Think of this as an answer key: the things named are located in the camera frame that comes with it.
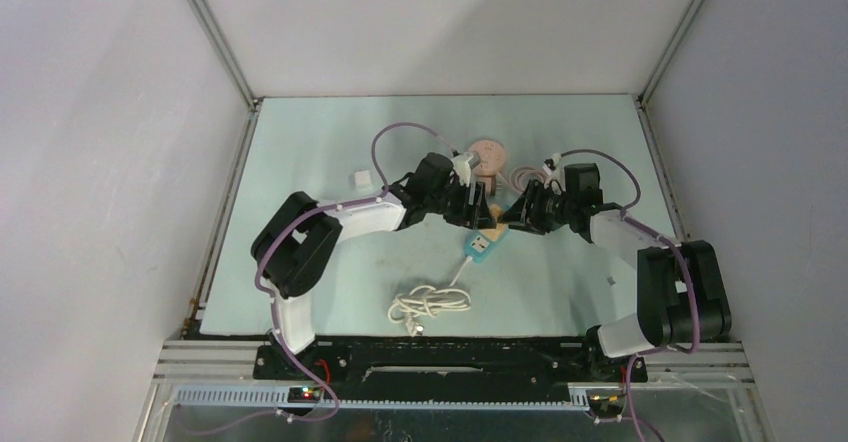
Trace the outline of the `beige cube adapter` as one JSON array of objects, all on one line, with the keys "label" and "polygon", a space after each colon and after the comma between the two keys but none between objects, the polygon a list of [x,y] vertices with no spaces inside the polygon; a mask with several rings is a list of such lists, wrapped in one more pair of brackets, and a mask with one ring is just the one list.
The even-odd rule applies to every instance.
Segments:
[{"label": "beige cube adapter", "polygon": [[502,214],[505,212],[503,207],[497,204],[491,204],[489,206],[489,209],[491,215],[495,219],[496,225],[492,229],[487,229],[486,234],[489,240],[495,242],[505,234],[505,232],[508,230],[508,225],[500,221]]}]

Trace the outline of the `teal power strip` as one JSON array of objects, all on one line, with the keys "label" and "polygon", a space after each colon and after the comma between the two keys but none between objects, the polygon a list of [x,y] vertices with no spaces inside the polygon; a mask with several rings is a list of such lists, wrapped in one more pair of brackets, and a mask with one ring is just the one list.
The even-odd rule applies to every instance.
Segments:
[{"label": "teal power strip", "polygon": [[507,229],[486,229],[475,232],[464,246],[465,257],[473,263],[482,263],[506,237]]}]

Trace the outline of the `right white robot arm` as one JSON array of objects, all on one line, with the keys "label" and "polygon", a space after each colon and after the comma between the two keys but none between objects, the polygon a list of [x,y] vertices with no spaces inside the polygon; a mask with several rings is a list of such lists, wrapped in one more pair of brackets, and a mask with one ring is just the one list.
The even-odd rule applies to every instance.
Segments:
[{"label": "right white robot arm", "polygon": [[692,352],[732,328],[732,314],[714,247],[677,241],[607,202],[594,164],[570,164],[559,181],[533,180],[499,218],[513,230],[547,235],[563,227],[607,250],[635,271],[633,314],[589,330],[581,354],[585,373],[606,380],[622,357],[673,347]]}]

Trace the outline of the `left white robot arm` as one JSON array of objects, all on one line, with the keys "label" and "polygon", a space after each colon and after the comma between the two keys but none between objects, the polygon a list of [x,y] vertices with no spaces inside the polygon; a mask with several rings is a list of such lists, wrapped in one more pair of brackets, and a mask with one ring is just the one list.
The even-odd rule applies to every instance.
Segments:
[{"label": "left white robot arm", "polygon": [[372,233],[396,232],[435,214],[457,227],[492,229],[497,221],[474,170],[478,153],[453,157],[431,152],[416,169],[373,197],[320,204],[303,191],[291,194],[251,245],[254,284],[269,297],[272,335],[282,346],[277,364],[292,378],[316,365],[309,294],[336,246]]}]

